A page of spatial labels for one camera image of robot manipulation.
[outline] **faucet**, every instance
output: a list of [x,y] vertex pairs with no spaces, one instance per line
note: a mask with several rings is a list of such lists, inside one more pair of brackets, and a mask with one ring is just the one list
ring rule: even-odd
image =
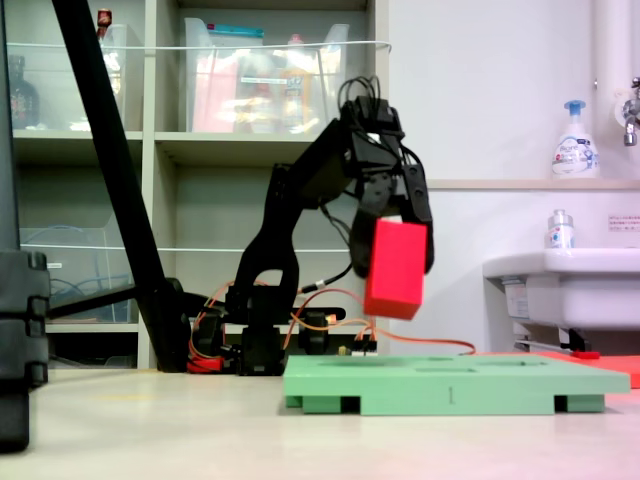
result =
[[640,114],[640,77],[635,77],[631,83],[631,88],[636,91],[636,98],[628,100],[624,104],[624,145],[633,147],[638,143],[636,134],[637,115]]
[[625,109],[624,116],[624,145],[625,147],[633,147],[636,143],[638,143],[638,135],[636,135],[636,108],[635,106],[629,108],[628,111]]

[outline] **clear plastic container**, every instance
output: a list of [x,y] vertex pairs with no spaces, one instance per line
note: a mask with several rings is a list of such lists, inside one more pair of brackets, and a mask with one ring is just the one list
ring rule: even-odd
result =
[[[119,48],[126,46],[140,46],[140,40],[129,26],[111,25],[103,42],[103,58],[125,129],[140,131],[144,51]],[[10,75],[9,82],[14,128],[90,130],[64,46],[8,44],[7,52],[10,64],[11,60],[21,63],[21,71]],[[28,91],[26,107],[20,89]]]
[[[104,228],[72,225],[21,228],[20,240],[23,250],[38,251],[47,256],[52,306],[132,283],[115,217]],[[137,321],[134,310],[133,302],[128,300],[55,322],[130,323]]]
[[[201,20],[185,26],[187,46],[202,47],[187,50],[187,131],[314,134],[337,116],[344,45],[220,48]],[[327,40],[344,42],[348,30],[334,25]]]

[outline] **green foam board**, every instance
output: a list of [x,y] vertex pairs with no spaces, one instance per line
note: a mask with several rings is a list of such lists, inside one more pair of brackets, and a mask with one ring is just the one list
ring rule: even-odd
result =
[[602,412],[629,375],[537,355],[291,356],[288,408],[362,415],[535,415]]

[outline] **white sink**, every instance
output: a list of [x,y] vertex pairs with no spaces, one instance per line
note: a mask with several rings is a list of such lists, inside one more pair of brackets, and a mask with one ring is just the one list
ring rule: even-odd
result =
[[640,249],[549,249],[489,260],[519,323],[640,330]]

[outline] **black metal stand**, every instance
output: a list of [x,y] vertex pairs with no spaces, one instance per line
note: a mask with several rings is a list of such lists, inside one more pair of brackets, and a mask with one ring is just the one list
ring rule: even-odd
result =
[[16,451],[29,444],[29,391],[47,381],[49,274],[44,255],[19,250],[3,1],[0,43],[0,451]]
[[53,0],[98,161],[131,266],[134,286],[49,310],[42,254],[19,250],[15,162],[7,72],[4,1],[0,0],[0,450],[29,443],[29,391],[47,381],[44,320],[135,298],[164,372],[185,372],[194,295],[164,276],[127,141],[86,0]]

